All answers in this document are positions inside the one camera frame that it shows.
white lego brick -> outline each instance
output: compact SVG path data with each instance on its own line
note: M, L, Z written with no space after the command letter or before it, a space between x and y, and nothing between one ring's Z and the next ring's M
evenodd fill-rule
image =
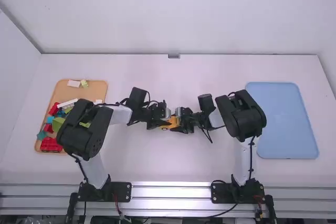
M77 102L78 99L73 99L73 100L70 100L70 101L67 101L67 102L64 102L64 103L60 103L59 105L57 105L57 108L63 108L63 109L66 109L66 108L69 108L69 107L72 107L75 105L75 102Z
M68 81L68 86L74 87L74 88L79 88L80 81L69 80Z
M96 99L96 101L94 102L94 104L100 104L100 103L103 103L103 100Z

wooden board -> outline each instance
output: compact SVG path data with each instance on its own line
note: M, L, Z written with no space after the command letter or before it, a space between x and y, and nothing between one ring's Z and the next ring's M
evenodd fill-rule
M51 96L49 106L46 110L46 114L44 116L44 119L42 121L41 128L42 129L46 123L47 117L50 116L48 112L50 111L50 108L54 105L55 102L63 103L75 98L84 98L87 100L90 100L92 102L95 102L96 99L105 100L106 92L108 84L106 81L97 81L97 80L87 80L89 87L88 88L74 88L67 86L69 79L60 80L57 82L53 95ZM50 137L56 137L57 133L47 133ZM64 154L64 150L62 150L60 153L52 153L52 152L42 152L40 151L41 146L41 140L36 139L35 142L35 151L39 153L44 154Z

green lego brick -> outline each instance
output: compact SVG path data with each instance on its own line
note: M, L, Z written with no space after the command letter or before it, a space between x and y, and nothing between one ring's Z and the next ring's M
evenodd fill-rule
M90 122L87 122L87 123L82 123L82 122L80 122L79 125L88 128L88 127L90 127L91 123L90 123Z
M66 114L68 114L68 113L72 110L72 108L73 108L73 107L66 108L66 109L64 110L64 112L65 112Z
M54 131L54 132L58 132L59 131L59 129L61 128L61 126L62 126L62 124L64 123L64 121L65 121L65 118L54 118L53 119L53 127L52 127L52 130Z

blue plastic tray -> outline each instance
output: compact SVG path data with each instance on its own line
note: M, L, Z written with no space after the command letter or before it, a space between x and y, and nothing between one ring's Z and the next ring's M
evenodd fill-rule
M250 82L246 90L266 114L267 126L259 139L262 158L319 156L314 134L298 86L290 82Z

toy block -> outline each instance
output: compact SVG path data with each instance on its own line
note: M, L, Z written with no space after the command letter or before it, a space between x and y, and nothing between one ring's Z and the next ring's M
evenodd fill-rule
M42 152L55 152L59 153L62 151L62 146L57 144L57 141L55 138L52 137L45 137L42 140L41 146L40 146L40 151Z
M103 100L100 100L100 99L96 99L96 101L94 102L94 104L100 104L100 103L103 103Z
M79 88L80 81L69 80L68 81L68 86L74 87L74 88Z
M59 110L59 108L57 107L59 105L58 102L55 102L54 105L51 107L51 109L49 110L49 115L55 115L57 113L57 111Z
M55 118L54 116L48 116L48 117L47 117L47 123L50 123L50 124L51 124L51 123L53 122L52 120L53 120L54 118Z
M81 80L81 81L80 81L80 84L81 84L82 87L85 88L85 89L89 87L88 82L87 82L86 80Z
M46 136L47 136L47 132L45 132L45 131L40 131L40 132L36 135L37 139L39 139L39 140L41 140L41 141L42 141Z
M54 132L54 131L53 131L53 127L52 127L52 125L49 124L49 123L47 123L47 124L44 126L43 130L46 131L46 132L50 132L50 133L53 133L53 132Z
M58 132L59 129L61 128L62 124L64 123L65 121L65 118L54 118L53 119L53 127L52 127L52 130L55 131L55 132Z
M87 123L80 122L79 125L81 125L81 126L83 126L85 128L88 128L88 127L90 127L91 123L90 122L87 122Z
M64 113L66 114L69 114L69 112L72 110L73 107L69 107L69 108L66 108L64 111Z
M76 99L72 99L70 101L58 104L57 108L59 108L59 109L62 108L64 110L66 108L73 107L73 106L75 106L75 102L77 102L77 101L78 101L77 98Z

